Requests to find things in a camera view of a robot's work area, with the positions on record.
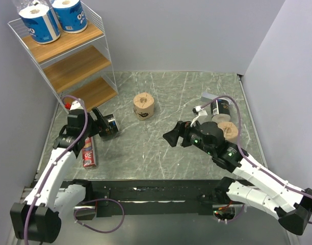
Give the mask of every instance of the robotic arm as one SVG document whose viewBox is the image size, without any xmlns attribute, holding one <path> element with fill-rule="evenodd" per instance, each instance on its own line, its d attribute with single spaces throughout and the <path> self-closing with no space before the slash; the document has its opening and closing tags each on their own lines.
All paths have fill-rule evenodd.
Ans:
<svg viewBox="0 0 312 245">
<path fill-rule="evenodd" d="M 218 199 L 224 202 L 237 201 L 260 209 L 276 219 L 288 231 L 302 235 L 312 215 L 312 199 L 300 193 L 290 191 L 287 187 L 312 196 L 312 190 L 293 186 L 288 181 L 270 172 L 242 149 L 246 158 L 239 152 L 238 146 L 224 138 L 223 131 L 212 121 L 200 124 L 197 119 L 207 114 L 200 106 L 193 109 L 197 115 L 193 121 L 178 121 L 173 130 L 163 135 L 170 146 L 183 138 L 181 146 L 194 145 L 211 155 L 219 167 L 228 170 L 258 189 L 240 184 L 238 181 L 224 177 L 216 190 Z"/>
<path fill-rule="evenodd" d="M 79 141 L 58 161 L 56 159 L 68 148 L 81 134 L 85 124 L 85 113 L 78 101 L 74 101 L 67 116 L 65 125 L 54 141 L 49 162 L 37 182 L 35 188 L 26 197 L 24 203 L 14 203 L 10 214 L 18 239 L 24 237 L 24 224 L 34 198 L 38 198 L 30 216 L 28 226 L 29 240 L 53 242 L 61 229 L 61 220 L 73 210 L 81 201 L 92 200 L 93 190 L 90 181 L 73 180 L 63 193 L 58 193 L 67 170 L 75 163 L 81 149 L 85 146 L 85 139 L 99 134 L 101 137 L 115 134 L 119 131 L 112 114 L 103 116 L 97 108 L 93 108 L 97 119 L 88 113 L 88 123 L 83 136 Z"/>
</svg>

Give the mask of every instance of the shelf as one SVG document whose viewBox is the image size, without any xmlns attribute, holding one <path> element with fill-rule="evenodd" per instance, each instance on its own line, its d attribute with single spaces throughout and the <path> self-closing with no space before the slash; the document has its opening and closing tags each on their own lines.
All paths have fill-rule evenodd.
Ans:
<svg viewBox="0 0 312 245">
<path fill-rule="evenodd" d="M 77 89 L 71 95 L 83 99 L 88 111 L 93 107 L 100 106 L 106 101 L 110 100 L 117 95 L 116 91 L 107 84 L 103 78 L 97 78 L 96 80 L 84 85 Z M 72 99 L 66 98 L 66 103 L 72 103 Z"/>
<path fill-rule="evenodd" d="M 38 44 L 31 36 L 26 36 L 22 39 L 38 63 L 43 63 L 103 35 L 103 32 L 90 22 L 88 22 L 87 28 L 80 33 L 70 34 L 63 32 L 61 28 L 59 29 L 61 32 L 60 38 L 48 44 Z"/>
<path fill-rule="evenodd" d="M 90 75 L 111 65 L 94 46 L 89 46 L 43 71 L 57 93 L 70 88 Z"/>
</svg>

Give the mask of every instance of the gray marble surface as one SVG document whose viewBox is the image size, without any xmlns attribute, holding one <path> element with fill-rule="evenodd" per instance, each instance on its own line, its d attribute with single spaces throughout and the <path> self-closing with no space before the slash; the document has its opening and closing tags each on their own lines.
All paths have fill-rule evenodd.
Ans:
<svg viewBox="0 0 312 245">
<path fill-rule="evenodd" d="M 262 163 L 252 122 L 237 75 L 211 72 L 116 72 L 119 95 L 99 107 L 103 115 L 113 113 L 120 123 L 114 139 L 94 137 L 97 167 L 84 169 L 79 156 L 66 175 L 77 179 L 214 179 L 236 178 L 219 168 L 211 157 L 196 147 L 171 148 L 162 138 L 176 122 L 192 120 L 192 108 L 200 102 L 202 92 L 227 94 L 236 99 L 242 116 L 242 147 Z M 133 113 L 133 98 L 141 92 L 155 99 L 154 115 L 144 121 Z M 237 114 L 231 107 L 232 121 Z M 59 107 L 39 177 L 47 165 L 53 140 L 66 123 L 66 112 Z"/>
</svg>

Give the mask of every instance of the white wall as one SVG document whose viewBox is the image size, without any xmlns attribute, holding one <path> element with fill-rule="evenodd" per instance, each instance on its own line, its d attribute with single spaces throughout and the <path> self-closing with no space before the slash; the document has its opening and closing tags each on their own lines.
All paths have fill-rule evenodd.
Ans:
<svg viewBox="0 0 312 245">
<path fill-rule="evenodd" d="M 284 3 L 243 85 L 270 169 L 312 188 L 312 0 Z"/>
<path fill-rule="evenodd" d="M 284 0 L 83 0 L 116 70 L 244 74 Z"/>
<path fill-rule="evenodd" d="M 7 22 L 17 18 L 0 1 L 0 244 L 11 229 L 9 211 L 35 174 L 55 99 Z"/>
</svg>

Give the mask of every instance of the brown paper-wrapped roll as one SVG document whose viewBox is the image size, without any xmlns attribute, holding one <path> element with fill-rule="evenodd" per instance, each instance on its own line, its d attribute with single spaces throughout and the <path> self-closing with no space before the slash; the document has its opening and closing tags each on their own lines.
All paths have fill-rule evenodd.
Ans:
<svg viewBox="0 0 312 245">
<path fill-rule="evenodd" d="M 234 123 L 229 121 L 223 121 L 217 124 L 217 126 L 223 130 L 224 132 L 224 138 L 227 141 L 230 141 L 232 143 L 235 143 L 237 141 L 238 137 L 238 128 L 234 125 Z"/>
<path fill-rule="evenodd" d="M 145 120 L 153 116 L 154 98 L 147 92 L 135 96 L 134 113 L 139 120 Z"/>
</svg>

